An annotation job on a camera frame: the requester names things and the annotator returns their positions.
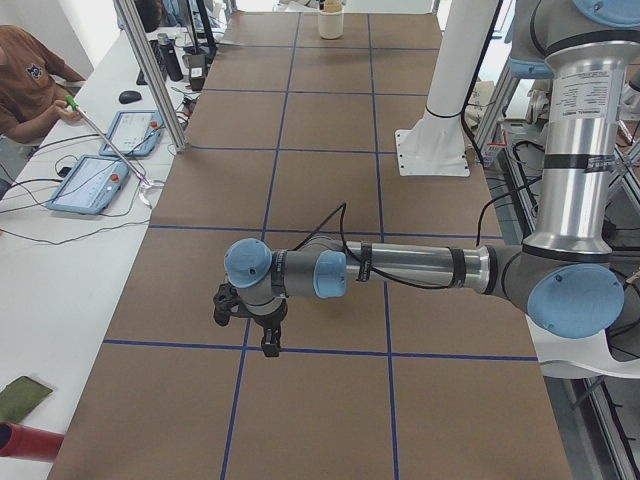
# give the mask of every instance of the beige container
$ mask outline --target beige container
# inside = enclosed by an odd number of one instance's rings
[[[327,40],[333,40],[342,36],[344,26],[344,11],[318,12],[318,31],[320,36]]]

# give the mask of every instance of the white stand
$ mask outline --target white stand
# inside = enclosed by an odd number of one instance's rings
[[[400,175],[469,176],[459,115],[491,28],[497,0],[454,0],[424,116],[396,131]]]

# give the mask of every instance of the black bottle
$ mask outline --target black bottle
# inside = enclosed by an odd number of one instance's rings
[[[175,47],[166,33],[158,34],[158,46],[162,52],[169,78],[174,82],[182,80],[182,70],[180,69],[180,63],[178,63]]]

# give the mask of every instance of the computer mouse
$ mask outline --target computer mouse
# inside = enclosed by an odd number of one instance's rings
[[[125,90],[118,97],[118,101],[123,105],[127,103],[137,102],[138,100],[141,100],[141,99],[142,99],[142,95],[140,94],[140,92],[136,90]]]

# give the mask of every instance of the white table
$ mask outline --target white table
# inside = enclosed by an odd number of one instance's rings
[[[156,108],[148,87],[135,85],[138,68],[123,32],[77,95],[78,104],[103,131],[117,111]],[[186,81],[168,81],[168,85],[184,90]],[[117,99],[123,90],[140,91],[142,100],[121,105]],[[169,95],[177,107],[182,94],[169,90]],[[43,144],[90,133],[93,131],[82,121],[59,121]],[[165,131],[153,153],[141,160],[149,178],[166,179],[175,153],[170,144]],[[57,178],[54,164],[60,157],[97,154],[100,145],[98,140],[85,139],[45,148],[29,161],[18,181]],[[67,159],[60,166],[71,164],[72,159]],[[57,185],[38,182],[26,186],[38,201],[45,201]],[[60,241],[104,227],[144,222],[151,211],[134,199],[136,187],[136,178],[130,175],[105,211],[119,214],[132,205],[123,217],[54,213],[36,206],[1,213],[0,230]],[[150,195],[153,204],[160,194],[154,192]],[[0,202],[0,211],[30,203],[33,200],[16,187]],[[123,227],[61,246],[0,234],[0,389],[21,375],[54,389],[26,418],[26,425],[67,430],[146,229],[146,224]],[[47,463],[0,458],[2,479],[44,479],[50,468]]]

